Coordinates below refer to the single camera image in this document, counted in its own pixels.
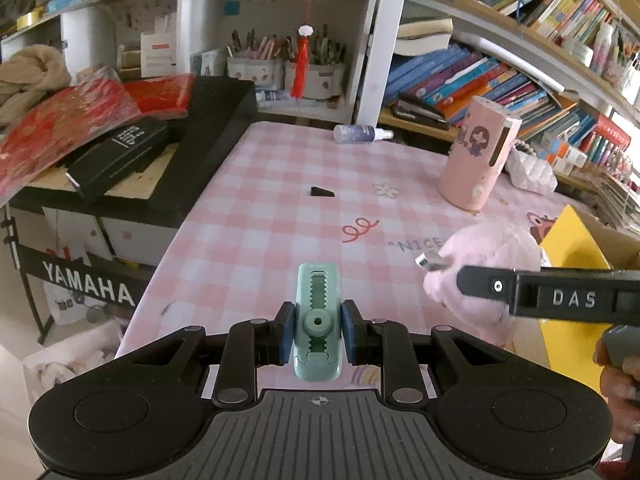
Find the person's right hand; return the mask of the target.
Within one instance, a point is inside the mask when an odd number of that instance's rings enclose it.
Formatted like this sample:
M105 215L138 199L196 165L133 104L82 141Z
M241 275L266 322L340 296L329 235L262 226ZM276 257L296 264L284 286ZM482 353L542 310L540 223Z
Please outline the person's right hand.
M611 363L604 341L597 342L593 362L602 367L600 375L601 393L608 399L614 427L612 440L624 444L639 434L639 357L627 356L621 367Z

